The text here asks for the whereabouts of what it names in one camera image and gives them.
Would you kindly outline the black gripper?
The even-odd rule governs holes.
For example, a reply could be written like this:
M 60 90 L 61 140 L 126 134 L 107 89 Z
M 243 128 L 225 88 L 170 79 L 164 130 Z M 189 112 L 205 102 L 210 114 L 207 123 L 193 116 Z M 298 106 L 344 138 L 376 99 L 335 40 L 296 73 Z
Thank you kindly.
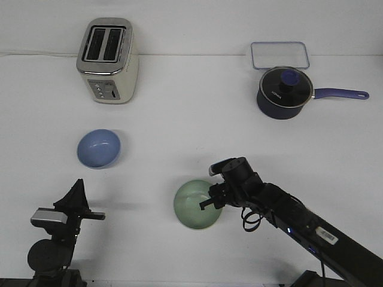
M 254 172 L 245 157 L 235 158 L 225 165 L 219 174 L 224 182 L 209 188 L 211 198 L 199 203 L 200 209 L 213 205 L 220 209 L 225 205 L 234 207 L 250 207 L 253 197 L 263 188 L 258 173 Z
M 54 242 L 61 243 L 75 243 L 81 230 L 81 222 L 84 219 L 104 220 L 105 214 L 103 212 L 92 212 L 86 198 L 84 181 L 78 179 L 72 188 L 64 195 L 64 197 L 57 202 L 53 203 L 56 209 L 62 210 L 76 210 L 80 207 L 83 211 L 58 211 L 56 209 L 49 209 L 39 207 L 42 210 L 55 210 L 63 212 L 68 216 L 66 224 L 60 223 L 40 223 L 38 228 L 43 228 L 47 234 L 51 236 Z

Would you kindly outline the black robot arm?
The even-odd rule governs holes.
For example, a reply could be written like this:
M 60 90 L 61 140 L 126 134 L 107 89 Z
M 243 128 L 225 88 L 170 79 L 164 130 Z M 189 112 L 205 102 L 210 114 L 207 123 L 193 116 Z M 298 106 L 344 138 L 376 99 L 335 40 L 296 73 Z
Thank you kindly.
M 82 179 L 52 208 L 35 211 L 31 224 L 43 228 L 51 238 L 37 241 L 28 252 L 28 264 L 35 272 L 31 286 L 87 286 L 80 271 L 69 268 L 84 219 L 101 221 L 105 214 L 89 208 Z
M 299 199 L 280 187 L 263 182 L 244 157 L 228 158 L 209 167 L 210 176 L 223 182 L 210 186 L 209 199 L 200 208 L 226 205 L 249 209 L 242 212 L 242 227 L 258 229 L 265 219 L 320 260 L 349 286 L 382 286 L 382 258 L 310 211 Z

